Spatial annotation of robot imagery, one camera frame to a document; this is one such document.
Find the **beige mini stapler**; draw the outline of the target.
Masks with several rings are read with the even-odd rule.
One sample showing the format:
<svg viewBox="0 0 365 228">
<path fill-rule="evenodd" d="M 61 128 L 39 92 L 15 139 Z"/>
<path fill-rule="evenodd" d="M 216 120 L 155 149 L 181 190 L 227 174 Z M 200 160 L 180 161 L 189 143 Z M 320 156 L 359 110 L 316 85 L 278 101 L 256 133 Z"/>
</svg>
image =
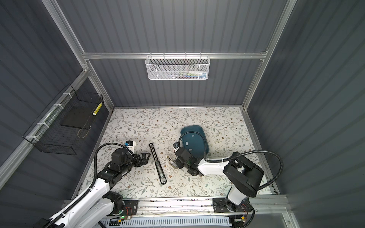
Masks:
<svg viewBox="0 0 365 228">
<path fill-rule="evenodd" d="M 171 157 L 169 155 L 166 156 L 169 164 L 174 168 L 174 169 L 178 169 L 178 166 L 176 165 L 176 163 L 171 159 Z"/>
</svg>

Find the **black stapler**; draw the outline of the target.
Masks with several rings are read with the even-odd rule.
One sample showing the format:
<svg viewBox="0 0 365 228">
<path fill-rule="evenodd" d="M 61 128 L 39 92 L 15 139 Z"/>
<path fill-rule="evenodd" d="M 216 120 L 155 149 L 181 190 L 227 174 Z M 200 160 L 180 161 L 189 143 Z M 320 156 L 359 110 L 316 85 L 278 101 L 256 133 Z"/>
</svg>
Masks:
<svg viewBox="0 0 365 228">
<path fill-rule="evenodd" d="M 162 185 L 165 185 L 167 184 L 167 179 L 166 179 L 166 176 L 165 176 L 165 173 L 162 169 L 162 165 L 157 157 L 157 153 L 156 153 L 156 150 L 155 150 L 155 147 L 154 147 L 154 144 L 153 143 L 150 143 L 149 144 L 149 148 L 151 150 L 151 153 L 153 155 L 153 158 L 154 158 L 154 162 L 155 162 L 155 166 L 156 166 L 156 170 L 157 170 L 157 174 L 158 174 L 158 177 L 159 177 L 159 180 L 160 180 L 160 183 Z"/>
</svg>

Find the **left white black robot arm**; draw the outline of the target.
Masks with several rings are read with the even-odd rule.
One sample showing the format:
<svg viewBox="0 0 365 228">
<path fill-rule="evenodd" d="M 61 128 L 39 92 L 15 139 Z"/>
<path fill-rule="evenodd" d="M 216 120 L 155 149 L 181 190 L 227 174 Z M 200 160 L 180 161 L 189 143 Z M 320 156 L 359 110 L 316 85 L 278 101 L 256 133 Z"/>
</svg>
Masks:
<svg viewBox="0 0 365 228">
<path fill-rule="evenodd" d="M 35 228 L 92 228 L 108 215 L 122 221 L 136 214 L 137 201 L 125 203 L 112 188 L 133 168 L 147 165 L 151 154 L 135 154 L 133 141 L 116 145 L 111 162 L 102 171 L 94 171 L 90 186 L 50 218 L 41 218 Z"/>
</svg>

